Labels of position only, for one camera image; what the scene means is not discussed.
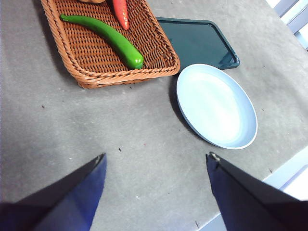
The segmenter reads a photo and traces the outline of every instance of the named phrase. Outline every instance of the woven basket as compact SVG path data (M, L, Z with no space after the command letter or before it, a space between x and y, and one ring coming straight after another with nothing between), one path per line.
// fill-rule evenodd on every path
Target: woven basket
M180 69L177 54L145 0L127 0L129 30L121 28L109 1L41 2L65 67L84 88L136 83L174 75ZM94 17L112 26L144 56L143 68L129 70L103 38L82 26L62 22L61 13Z

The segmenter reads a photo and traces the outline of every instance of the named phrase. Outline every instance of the table surface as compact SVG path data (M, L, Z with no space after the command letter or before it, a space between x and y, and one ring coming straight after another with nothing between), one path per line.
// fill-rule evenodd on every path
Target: table surface
M254 143L227 150L200 139L180 114L177 77L80 88L40 1L2 1L1 201L16 202L107 153L92 231L193 231L218 213L206 153L263 179L308 145L308 54L265 0L148 2L156 16L219 26L241 60L225 72L256 109Z

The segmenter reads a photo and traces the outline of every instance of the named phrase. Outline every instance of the basket rim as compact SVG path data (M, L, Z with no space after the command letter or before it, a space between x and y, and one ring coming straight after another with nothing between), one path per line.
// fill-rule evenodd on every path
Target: basket rim
M48 18L48 22L54 36L54 39L57 44L58 51L62 57L64 65L66 69L78 80L78 82L82 83L89 83L89 82L96 82L108 77L121 77L121 76L128 76L128 75L136 75L136 74L152 74L151 76L146 76L145 78L153 78L158 77L155 74L163 73L163 72L170 72L169 74L175 74L180 69L180 60L175 53L169 39L166 37L164 31L160 27L157 19L153 15L150 10L150 7L146 0L139 0L140 4L143 5L146 15L153 21L153 25L156 28L156 32L161 36L163 42L167 45L168 52L171 53L172 58L175 60L175 65L163 68L153 68L153 69L135 69L129 71L119 71L119 72L90 72L82 67L80 67L79 63L75 59L75 56L71 50L69 45L69 40L66 36L63 22L60 19L60 14L55 6L54 0L41 0L43 5L45 14ZM129 78L125 80L121 80L118 82L125 82L127 80L134 80L136 78Z

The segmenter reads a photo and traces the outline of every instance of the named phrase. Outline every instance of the window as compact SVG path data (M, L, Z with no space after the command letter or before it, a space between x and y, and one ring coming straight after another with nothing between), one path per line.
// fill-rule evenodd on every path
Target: window
M308 50L308 0L267 0L281 20Z

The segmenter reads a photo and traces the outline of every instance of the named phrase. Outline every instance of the oval plate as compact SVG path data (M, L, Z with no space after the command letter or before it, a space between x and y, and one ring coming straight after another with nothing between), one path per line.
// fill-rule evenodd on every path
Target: oval plate
M192 129L222 148L242 149L257 135L255 109L241 86L206 64L186 67L177 82L178 103Z

